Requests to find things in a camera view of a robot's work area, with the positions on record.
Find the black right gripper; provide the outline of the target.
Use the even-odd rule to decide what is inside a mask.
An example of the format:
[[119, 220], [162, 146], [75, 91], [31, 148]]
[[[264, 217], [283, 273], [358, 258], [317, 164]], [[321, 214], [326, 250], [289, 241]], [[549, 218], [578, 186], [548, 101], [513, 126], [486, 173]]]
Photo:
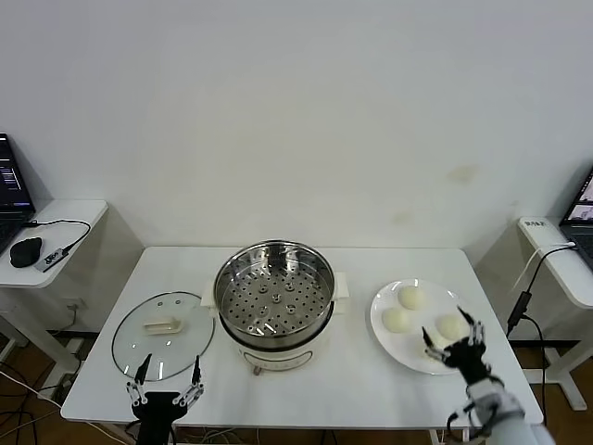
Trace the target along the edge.
[[469, 326], [469, 336], [450, 345], [436, 329], [423, 327], [423, 352], [430, 360], [459, 370], [466, 384], [476, 384], [490, 376], [490, 367], [483, 362], [485, 330], [461, 306], [458, 311]]

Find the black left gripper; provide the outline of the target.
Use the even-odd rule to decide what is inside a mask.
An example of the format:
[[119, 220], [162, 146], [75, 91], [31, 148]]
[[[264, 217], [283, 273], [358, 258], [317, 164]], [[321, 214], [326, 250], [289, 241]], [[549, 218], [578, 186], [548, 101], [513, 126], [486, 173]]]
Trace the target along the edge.
[[152, 354], [138, 367], [126, 391], [132, 403], [132, 413], [139, 423], [138, 445], [168, 444], [172, 424], [181, 418], [181, 407], [191, 407], [204, 393], [201, 381], [200, 356], [196, 356], [190, 385], [181, 393], [150, 391], [145, 394], [144, 383]]

